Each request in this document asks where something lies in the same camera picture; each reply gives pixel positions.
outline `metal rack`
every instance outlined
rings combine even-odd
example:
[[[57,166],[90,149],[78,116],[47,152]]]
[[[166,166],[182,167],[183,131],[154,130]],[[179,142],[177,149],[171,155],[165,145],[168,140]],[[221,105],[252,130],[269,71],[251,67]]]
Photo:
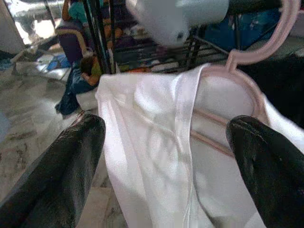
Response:
[[[115,38],[115,29],[121,25],[136,25],[137,22],[129,14],[125,14],[122,19],[117,19],[115,12],[125,9],[125,2],[109,0],[101,8],[99,0],[84,0],[84,6],[92,38],[96,47],[96,54],[102,66],[102,71],[107,74],[116,73],[116,63],[121,72],[139,67],[147,67],[155,73],[179,73],[192,69],[198,65],[210,62],[218,62],[227,59],[228,52],[199,38],[198,29],[192,29],[188,40],[182,47],[166,48],[156,44],[150,38],[138,39],[136,36],[124,34],[120,38]],[[105,14],[109,12],[110,23],[103,23]],[[107,41],[105,37],[105,26],[111,26],[111,38],[113,43],[112,53],[114,64],[110,65],[107,51]],[[132,39],[130,45],[120,47],[123,40]]]

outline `white wall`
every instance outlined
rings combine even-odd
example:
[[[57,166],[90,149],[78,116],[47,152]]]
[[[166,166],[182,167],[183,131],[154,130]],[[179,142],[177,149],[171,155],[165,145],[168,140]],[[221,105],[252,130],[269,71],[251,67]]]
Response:
[[[17,54],[22,49],[24,49],[24,44],[16,29],[15,23],[4,1],[0,0],[0,50]]]

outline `white shirt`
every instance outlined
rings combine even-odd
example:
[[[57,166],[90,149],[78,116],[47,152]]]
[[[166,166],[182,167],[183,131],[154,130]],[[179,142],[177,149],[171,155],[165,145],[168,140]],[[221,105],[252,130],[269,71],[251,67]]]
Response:
[[[118,74],[100,79],[96,98],[106,123],[106,165],[131,228],[263,227],[236,161],[190,138],[191,124],[202,126],[191,123],[194,104],[225,112],[229,118],[251,111],[242,89],[228,82],[203,81],[197,91],[203,68],[179,75]],[[270,126],[303,152],[303,130],[266,98],[265,106]],[[216,135],[225,143],[223,133]]]

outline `teal shirt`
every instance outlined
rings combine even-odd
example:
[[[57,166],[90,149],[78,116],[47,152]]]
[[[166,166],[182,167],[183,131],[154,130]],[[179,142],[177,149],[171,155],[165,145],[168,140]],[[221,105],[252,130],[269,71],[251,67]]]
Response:
[[[104,0],[99,0],[99,2],[100,6],[104,5]],[[87,23],[86,11],[83,2],[74,2],[68,10],[68,13],[73,19],[79,20],[82,24]]]

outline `marble floor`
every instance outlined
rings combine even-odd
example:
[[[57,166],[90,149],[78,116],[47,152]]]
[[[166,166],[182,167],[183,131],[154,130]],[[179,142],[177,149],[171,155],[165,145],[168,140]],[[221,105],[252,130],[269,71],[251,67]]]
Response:
[[[24,170],[81,112],[57,114],[69,69],[44,72],[45,62],[17,62],[0,71],[0,112],[9,128],[0,143],[0,201]],[[101,156],[84,212],[77,227],[126,227]]]

